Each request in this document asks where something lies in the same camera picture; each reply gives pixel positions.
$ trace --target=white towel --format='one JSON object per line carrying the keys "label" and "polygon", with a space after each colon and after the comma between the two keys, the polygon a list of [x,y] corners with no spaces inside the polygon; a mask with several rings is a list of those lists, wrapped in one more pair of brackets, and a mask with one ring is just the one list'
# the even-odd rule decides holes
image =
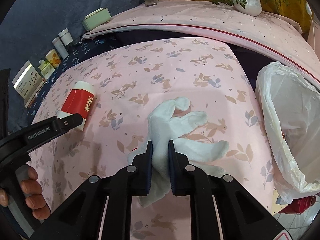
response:
{"label": "white towel", "polygon": [[148,141],[152,141],[151,189],[148,196],[140,197],[140,204],[143,207],[163,198],[171,189],[168,166],[169,140],[173,140],[177,152],[185,154],[191,164],[203,169],[207,174],[217,177],[225,174],[221,167],[206,165],[204,162],[212,162],[223,157],[229,149],[227,141],[209,144],[179,138],[208,121],[207,113],[200,111],[193,111],[182,117],[172,117],[175,109],[186,111],[189,106],[190,100],[186,97],[164,101],[157,106],[148,116],[149,127],[146,141],[128,156],[128,163],[132,164],[134,157],[146,152]]}

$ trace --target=lid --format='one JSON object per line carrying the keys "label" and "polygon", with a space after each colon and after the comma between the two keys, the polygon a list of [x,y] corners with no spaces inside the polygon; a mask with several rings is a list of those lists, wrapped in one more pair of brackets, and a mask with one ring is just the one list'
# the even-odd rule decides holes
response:
{"label": "lid", "polygon": [[59,39],[59,36],[58,37],[56,37],[53,41],[52,41],[52,43],[56,43],[57,41],[59,41],[60,39]]}
{"label": "lid", "polygon": [[87,18],[89,18],[90,16],[92,16],[92,15],[94,15],[95,13],[97,13],[97,12],[99,12],[99,11],[102,11],[102,10],[103,10],[103,8],[100,8],[100,9],[98,9],[98,10],[95,10],[94,12],[88,14],[84,19],[87,19]]}
{"label": "lid", "polygon": [[61,36],[63,36],[63,35],[65,35],[66,33],[68,33],[69,32],[69,30],[68,30],[68,28],[65,28],[62,32],[60,32],[58,35],[59,35],[59,37],[61,37]]}

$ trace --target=pink mattress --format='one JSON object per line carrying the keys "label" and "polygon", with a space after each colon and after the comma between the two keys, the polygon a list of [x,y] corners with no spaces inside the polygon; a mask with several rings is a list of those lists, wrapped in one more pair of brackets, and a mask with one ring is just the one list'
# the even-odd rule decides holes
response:
{"label": "pink mattress", "polygon": [[[52,211],[89,176],[111,176],[126,166],[129,152],[146,138],[148,114],[161,102],[181,96],[191,101],[188,111],[206,111],[209,117],[187,138],[227,140],[227,155],[212,164],[271,210],[273,168],[262,114],[228,45],[208,38],[175,38],[101,54],[58,78],[34,122],[54,116],[78,80],[97,92],[84,132],[72,130],[30,154]],[[188,200],[169,193],[142,208],[134,197],[131,239],[191,239]]]}
{"label": "pink mattress", "polygon": [[120,13],[83,38],[135,29],[167,30],[228,42],[300,70],[320,90],[320,62],[299,34],[299,26],[269,14],[252,17],[228,5],[205,1],[160,0]]}

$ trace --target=floor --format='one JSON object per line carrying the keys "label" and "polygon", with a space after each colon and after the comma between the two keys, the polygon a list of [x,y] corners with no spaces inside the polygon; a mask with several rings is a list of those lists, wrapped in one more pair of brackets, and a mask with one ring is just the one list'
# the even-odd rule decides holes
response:
{"label": "floor", "polygon": [[305,233],[320,210],[320,197],[316,203],[301,215],[275,214],[274,217],[289,231],[293,240],[298,240]]}

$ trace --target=human hand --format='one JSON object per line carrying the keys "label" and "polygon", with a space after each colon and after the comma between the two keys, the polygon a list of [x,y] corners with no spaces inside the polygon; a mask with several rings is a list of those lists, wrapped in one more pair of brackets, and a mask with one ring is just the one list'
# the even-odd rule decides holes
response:
{"label": "human hand", "polygon": [[[36,219],[47,219],[51,211],[44,200],[42,194],[42,187],[37,182],[38,173],[32,167],[28,169],[28,176],[30,179],[23,180],[20,183],[21,189],[25,194],[32,194],[30,197],[26,197],[26,204],[33,210],[32,214]],[[9,204],[8,195],[0,188],[0,205],[6,207]]]}

